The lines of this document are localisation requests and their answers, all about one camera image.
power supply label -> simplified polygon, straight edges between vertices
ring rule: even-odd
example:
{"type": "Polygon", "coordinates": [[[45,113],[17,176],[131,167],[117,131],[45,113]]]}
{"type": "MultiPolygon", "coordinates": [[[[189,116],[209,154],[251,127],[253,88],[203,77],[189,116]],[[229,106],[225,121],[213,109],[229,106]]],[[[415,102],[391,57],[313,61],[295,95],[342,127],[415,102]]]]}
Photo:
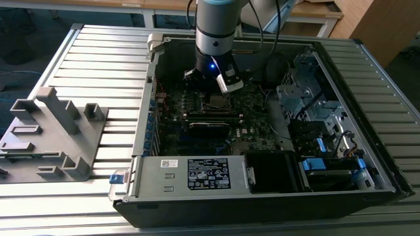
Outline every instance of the power supply label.
{"type": "Polygon", "coordinates": [[[230,188],[227,159],[187,159],[187,188],[230,188]]]}

sticker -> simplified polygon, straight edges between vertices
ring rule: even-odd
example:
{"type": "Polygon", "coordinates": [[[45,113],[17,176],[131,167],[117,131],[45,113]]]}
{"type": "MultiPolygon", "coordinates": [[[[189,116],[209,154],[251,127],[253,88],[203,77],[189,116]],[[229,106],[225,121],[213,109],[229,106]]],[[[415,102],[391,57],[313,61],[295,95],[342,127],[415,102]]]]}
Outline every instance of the sticker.
{"type": "Polygon", "coordinates": [[[177,167],[177,160],[161,160],[159,167],[177,167]]]}
{"type": "Polygon", "coordinates": [[[227,159],[187,159],[187,188],[190,190],[230,188],[227,159]]]}
{"type": "Polygon", "coordinates": [[[139,4],[126,4],[126,3],[122,3],[121,5],[122,5],[122,6],[129,6],[129,7],[139,7],[139,4]]]}

white label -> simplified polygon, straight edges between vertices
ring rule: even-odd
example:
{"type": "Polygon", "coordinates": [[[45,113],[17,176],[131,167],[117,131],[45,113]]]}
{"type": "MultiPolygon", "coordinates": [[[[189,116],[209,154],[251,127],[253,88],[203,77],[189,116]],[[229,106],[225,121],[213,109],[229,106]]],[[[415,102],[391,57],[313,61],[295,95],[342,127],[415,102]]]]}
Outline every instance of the white label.
{"type": "Polygon", "coordinates": [[[139,7],[139,4],[125,4],[125,3],[122,3],[121,5],[122,6],[129,6],[129,7],[139,7]]]}
{"type": "Polygon", "coordinates": [[[159,162],[159,167],[166,168],[166,167],[177,167],[177,160],[162,160],[159,162]]]}
{"type": "Polygon", "coordinates": [[[341,18],[341,16],[335,16],[335,15],[326,15],[326,18],[341,18]]]}

warning symbol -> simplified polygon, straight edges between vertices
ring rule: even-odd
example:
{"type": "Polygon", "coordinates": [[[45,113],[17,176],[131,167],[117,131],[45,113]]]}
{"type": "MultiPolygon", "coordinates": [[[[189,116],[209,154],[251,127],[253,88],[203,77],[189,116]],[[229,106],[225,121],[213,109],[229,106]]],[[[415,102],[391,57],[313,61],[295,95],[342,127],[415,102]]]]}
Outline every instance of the warning symbol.
{"type": "Polygon", "coordinates": [[[195,179],[197,178],[197,173],[194,171],[189,172],[187,178],[195,179]]]}

black side panel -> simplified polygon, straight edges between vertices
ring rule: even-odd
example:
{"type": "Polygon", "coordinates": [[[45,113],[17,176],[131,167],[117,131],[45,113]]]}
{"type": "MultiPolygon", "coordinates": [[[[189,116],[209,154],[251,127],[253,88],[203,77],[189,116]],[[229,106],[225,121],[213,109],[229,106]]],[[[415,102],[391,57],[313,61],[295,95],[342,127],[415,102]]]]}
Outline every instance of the black side panel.
{"type": "Polygon", "coordinates": [[[349,90],[349,87],[343,81],[343,78],[335,68],[335,65],[322,47],[321,43],[313,43],[314,51],[317,52],[319,59],[323,63],[326,71],[333,79],[339,95],[343,98],[343,102],[349,108],[350,113],[353,114],[357,126],[366,138],[369,146],[373,150],[373,153],[379,161],[379,165],[383,168],[387,178],[391,181],[391,185],[395,188],[397,192],[402,194],[401,198],[409,197],[414,194],[410,185],[406,182],[402,172],[382,144],[378,135],[373,129],[373,126],[362,112],[362,109],[355,101],[355,98],[349,90]]]}
{"type": "Polygon", "coordinates": [[[141,204],[115,202],[113,207],[135,228],[154,228],[341,218],[394,197],[391,193],[346,193],[141,204]]]}

